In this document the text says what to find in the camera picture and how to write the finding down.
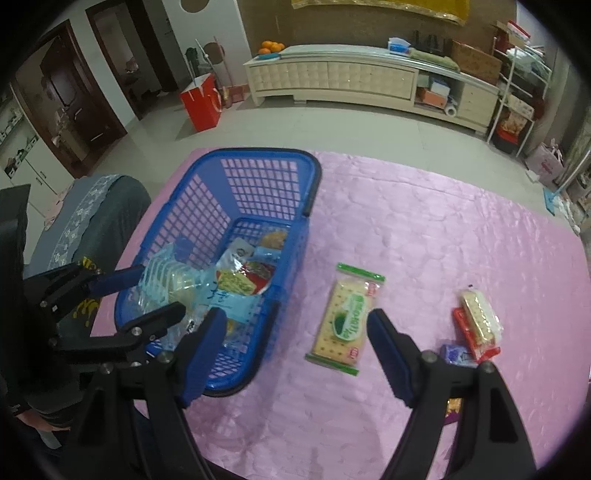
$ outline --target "door frame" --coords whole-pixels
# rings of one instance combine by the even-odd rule
[[[88,22],[90,23],[90,27],[92,28],[93,33],[95,34],[96,41],[99,44],[99,48],[109,65],[111,73],[117,80],[117,84],[119,88],[121,88],[121,92],[127,98],[127,101],[134,111],[135,116],[138,119],[141,119],[143,115],[134,105],[134,102],[131,99],[129,93],[125,90],[125,86],[123,85],[123,81],[119,78],[119,73],[115,68],[115,64],[111,59],[111,55],[109,54],[105,42],[100,34],[99,28],[96,25],[95,15],[99,14],[109,8],[116,7],[118,5],[125,4],[127,7],[129,14],[131,16],[131,20],[134,22],[134,27],[139,35],[139,40],[146,51],[146,55],[148,56],[148,61],[152,68],[154,69],[154,73],[160,83],[160,86],[164,88],[163,83],[168,83],[168,87],[175,86],[175,89],[178,89],[178,84],[176,80],[174,80],[173,72],[170,69],[170,65],[166,61],[166,56],[162,51],[160,43],[158,42],[158,37],[154,32],[154,27],[150,22],[150,18],[148,17],[148,12],[145,9],[145,6],[141,0],[105,0],[96,5],[92,5],[92,7],[88,7],[86,9],[86,16],[88,17]]]
[[[68,42],[70,43],[69,46],[72,48],[73,54],[75,55],[77,61],[80,63],[80,67],[82,68],[82,73],[84,74],[85,79],[87,80],[88,84],[90,85],[90,91],[89,91],[90,95],[92,96],[93,100],[95,100],[95,102],[97,103],[97,106],[102,108],[102,110],[106,113],[106,116],[107,116],[107,119],[109,120],[110,126],[115,130],[115,132],[117,132],[119,134],[118,138],[124,137],[127,134],[127,130],[125,129],[125,127],[123,126],[123,124],[121,123],[119,118],[117,118],[117,116],[115,115],[115,112],[111,108],[111,105],[109,104],[109,102],[105,98],[105,95],[103,94],[102,90],[99,87],[99,84],[97,83],[94,75],[92,74],[90,67],[88,66],[88,63],[86,62],[86,59],[82,53],[82,50],[80,49],[80,45],[79,45],[78,41],[76,40],[76,36],[74,35],[74,31],[72,29],[72,25],[70,23],[70,20],[64,20],[62,23],[60,23],[59,25],[56,25],[54,28],[47,31],[44,35],[42,35],[41,38],[39,38],[39,40],[37,40],[37,42],[35,43],[35,46],[31,50],[31,54],[33,54],[35,51],[37,51],[39,48],[41,48],[44,44],[53,40],[56,37],[60,37],[66,44]],[[47,127],[45,126],[44,122],[29,107],[29,104],[27,102],[27,98],[25,97],[25,95],[21,91],[21,88],[17,82],[16,76],[12,77],[11,85],[12,85],[12,90],[14,91],[18,102],[20,103],[23,111],[25,112],[25,115],[27,116],[27,118],[29,119],[31,124],[33,125],[33,128],[37,131],[39,136],[47,144],[47,146],[49,147],[51,152],[57,157],[59,162],[62,165],[64,165],[66,170],[68,172],[70,172],[70,174],[74,178],[80,178],[81,176],[86,175],[91,169],[96,167],[95,164],[96,164],[96,161],[98,160],[98,156],[101,155],[100,151],[99,152],[90,152],[89,155],[87,156],[87,158],[88,158],[91,155],[93,157],[98,155],[97,158],[94,159],[95,162],[91,166],[86,166],[86,165],[84,165],[83,162],[80,167],[72,166],[72,162],[51,141],[51,134],[50,134],[49,130],[47,129]]]

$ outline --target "bolt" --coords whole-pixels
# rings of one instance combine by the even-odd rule
[[[491,374],[495,371],[495,366],[493,365],[492,362],[488,362],[488,361],[482,362],[480,364],[480,366],[487,374]]]
[[[173,361],[173,358],[174,358],[174,353],[172,353],[168,350],[161,351],[158,354],[158,356],[156,357],[158,362],[160,362],[161,364],[169,364],[170,362]]]
[[[109,375],[114,369],[115,366],[111,362],[108,362],[100,366],[99,372],[103,375]]]
[[[425,350],[421,353],[421,358],[428,364],[434,364],[437,361],[437,354],[433,350]]]

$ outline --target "tiled floor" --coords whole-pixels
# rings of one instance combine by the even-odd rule
[[[523,166],[473,132],[409,113],[342,103],[294,106],[287,98],[271,98],[256,108],[247,100],[224,111],[216,128],[196,133],[178,99],[166,97],[131,126],[96,171],[131,175],[154,197],[198,147],[291,147],[380,158],[474,184],[549,215],[542,187],[529,181]]]

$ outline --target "pink tablecloth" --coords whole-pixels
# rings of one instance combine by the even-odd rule
[[[156,198],[119,267],[128,266],[194,151]],[[567,229],[493,193],[415,168],[314,153],[323,180],[274,356],[229,398],[201,398],[187,418],[205,457],[249,479],[376,479],[409,416],[367,345],[350,377],[304,361],[339,261],[386,275],[379,305],[421,349],[454,339],[456,293],[483,290],[505,331],[495,359],[519,408],[538,464],[582,409],[590,361],[591,282],[583,247]],[[113,327],[113,299],[95,335]],[[441,477],[454,426],[431,469]]]

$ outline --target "basket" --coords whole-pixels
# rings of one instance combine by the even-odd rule
[[[221,347],[205,395],[225,397],[237,393],[253,379],[265,353],[270,353],[303,260],[309,215],[321,176],[318,160],[304,151],[214,150],[189,168],[146,233],[134,265],[147,265],[164,245],[183,236],[193,244],[187,263],[203,269],[215,264],[237,237],[257,245],[270,231],[288,232],[256,315],[233,348]],[[131,298],[130,290],[117,296],[117,327],[141,314]],[[160,350],[158,341],[147,348],[154,356]]]

